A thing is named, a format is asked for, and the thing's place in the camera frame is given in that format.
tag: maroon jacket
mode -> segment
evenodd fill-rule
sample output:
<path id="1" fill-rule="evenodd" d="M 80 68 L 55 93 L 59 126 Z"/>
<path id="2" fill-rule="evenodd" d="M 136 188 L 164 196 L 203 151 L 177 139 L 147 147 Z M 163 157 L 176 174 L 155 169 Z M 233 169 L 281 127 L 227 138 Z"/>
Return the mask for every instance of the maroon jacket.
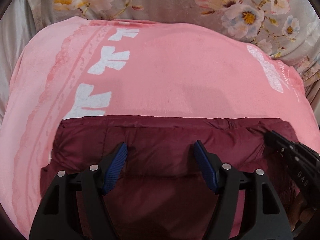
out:
<path id="1" fill-rule="evenodd" d="M 266 130 L 297 141 L 291 125 L 281 119 L 98 116 L 63 120 L 51 163 L 42 169 L 41 192 L 58 171 L 83 171 L 124 141 L 127 162 L 115 189 L 105 197 L 120 238 L 201 239 L 217 196 L 197 166 L 191 149 L 196 140 L 241 171 L 263 169 L 285 207 L 295 197 L 296 188 L 279 155 L 264 146 Z M 240 192 L 231 237 L 239 232 L 243 204 Z M 79 213 L 84 233 L 90 236 L 81 201 Z"/>

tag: silver screw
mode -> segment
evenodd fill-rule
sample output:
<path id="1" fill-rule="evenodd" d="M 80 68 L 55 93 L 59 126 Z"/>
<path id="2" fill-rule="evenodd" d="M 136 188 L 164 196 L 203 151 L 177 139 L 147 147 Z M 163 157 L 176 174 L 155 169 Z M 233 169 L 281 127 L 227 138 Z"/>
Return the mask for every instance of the silver screw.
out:
<path id="1" fill-rule="evenodd" d="M 63 177 L 66 174 L 65 171 L 59 171 L 58 172 L 58 177 Z"/>
<path id="2" fill-rule="evenodd" d="M 262 169 L 257 169 L 256 173 L 261 176 L 264 174 L 264 171 Z"/>
<path id="3" fill-rule="evenodd" d="M 231 165 L 229 163 L 223 163 L 222 164 L 222 168 L 224 168 L 225 170 L 230 170 L 231 169 Z"/>
<path id="4" fill-rule="evenodd" d="M 99 168 L 97 164 L 91 165 L 90 166 L 90 171 L 96 171 Z"/>

